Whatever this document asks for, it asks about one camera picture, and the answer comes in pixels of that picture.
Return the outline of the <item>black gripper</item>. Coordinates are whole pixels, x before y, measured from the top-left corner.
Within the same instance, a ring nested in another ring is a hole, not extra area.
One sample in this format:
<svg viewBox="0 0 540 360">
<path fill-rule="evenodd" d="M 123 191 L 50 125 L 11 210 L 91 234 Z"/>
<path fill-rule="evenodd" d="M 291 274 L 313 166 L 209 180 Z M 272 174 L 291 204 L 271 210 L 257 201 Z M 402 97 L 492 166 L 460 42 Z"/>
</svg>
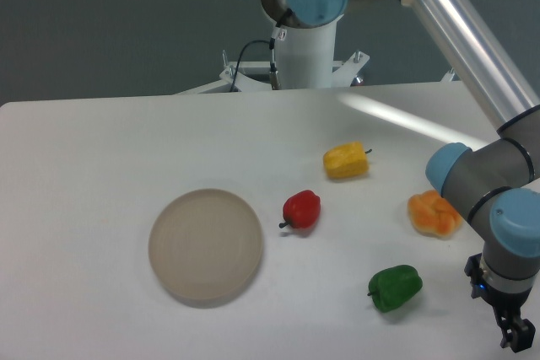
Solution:
<svg viewBox="0 0 540 360">
<path fill-rule="evenodd" d="M 482 254 L 470 256 L 464 268 L 470 278 L 472 298 L 481 298 L 494 310 L 501 329 L 501 348 L 522 352 L 532 347 L 534 324 L 521 317 L 521 307 L 527 301 L 536 276 L 510 279 L 495 272 Z"/>
</svg>

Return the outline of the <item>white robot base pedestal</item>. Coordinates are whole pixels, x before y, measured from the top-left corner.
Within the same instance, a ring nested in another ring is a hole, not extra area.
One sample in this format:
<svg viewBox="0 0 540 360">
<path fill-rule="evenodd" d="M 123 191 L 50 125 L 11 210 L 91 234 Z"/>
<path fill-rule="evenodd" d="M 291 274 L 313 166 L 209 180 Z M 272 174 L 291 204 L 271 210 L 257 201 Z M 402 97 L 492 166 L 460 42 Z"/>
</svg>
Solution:
<svg viewBox="0 0 540 360">
<path fill-rule="evenodd" d="M 183 94 L 258 93 L 289 89 L 334 89 L 361 86 L 370 55 L 355 50 L 336 60 L 339 18 L 315 28 L 276 22 L 268 40 L 243 45 L 236 60 L 222 52 L 219 79 Z"/>
</svg>

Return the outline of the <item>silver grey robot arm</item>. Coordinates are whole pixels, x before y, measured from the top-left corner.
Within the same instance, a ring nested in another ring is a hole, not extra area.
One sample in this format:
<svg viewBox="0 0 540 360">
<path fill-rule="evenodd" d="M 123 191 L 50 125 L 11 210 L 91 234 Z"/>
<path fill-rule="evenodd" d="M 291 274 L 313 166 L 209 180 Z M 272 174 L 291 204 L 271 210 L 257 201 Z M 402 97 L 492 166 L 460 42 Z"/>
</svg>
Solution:
<svg viewBox="0 0 540 360">
<path fill-rule="evenodd" d="M 333 66 L 335 25 L 353 4 L 370 0 L 261 0 L 275 27 L 269 81 L 274 89 L 350 85 Z M 450 143 L 426 175 L 483 239 L 465 272 L 472 295 L 494 310 L 501 344 L 531 347 L 536 333 L 521 317 L 539 276 L 539 99 L 469 0 L 399 0 L 411 8 L 489 118 L 499 139 L 479 150 Z"/>
</svg>

